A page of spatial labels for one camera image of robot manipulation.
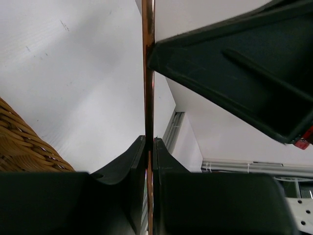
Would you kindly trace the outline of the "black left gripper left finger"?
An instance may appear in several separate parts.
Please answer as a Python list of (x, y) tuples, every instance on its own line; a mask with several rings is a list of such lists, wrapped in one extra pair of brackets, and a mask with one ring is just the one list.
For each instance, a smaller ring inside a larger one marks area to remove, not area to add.
[(89, 174), (2, 173), (3, 235), (138, 235), (145, 183), (145, 137)]

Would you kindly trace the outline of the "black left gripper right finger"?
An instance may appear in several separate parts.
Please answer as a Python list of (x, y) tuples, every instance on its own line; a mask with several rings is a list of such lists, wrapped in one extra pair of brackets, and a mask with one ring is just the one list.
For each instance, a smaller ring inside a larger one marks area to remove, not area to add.
[(280, 184), (267, 174), (190, 172), (160, 138), (153, 152), (156, 235), (297, 235)]

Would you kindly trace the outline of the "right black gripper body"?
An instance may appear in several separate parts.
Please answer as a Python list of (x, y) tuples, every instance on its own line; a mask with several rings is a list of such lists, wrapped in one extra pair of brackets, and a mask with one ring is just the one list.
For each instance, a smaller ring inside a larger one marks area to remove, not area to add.
[(301, 132), (291, 143), (301, 150), (306, 150), (310, 145), (313, 144), (313, 127), (309, 126), (304, 130), (301, 130)]

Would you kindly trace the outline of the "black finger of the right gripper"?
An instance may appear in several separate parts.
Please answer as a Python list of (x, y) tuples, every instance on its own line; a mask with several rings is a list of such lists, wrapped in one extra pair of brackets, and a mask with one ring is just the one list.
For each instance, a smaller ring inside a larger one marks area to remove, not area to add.
[(148, 67), (291, 144), (313, 126), (313, 3), (273, 0), (162, 40)]

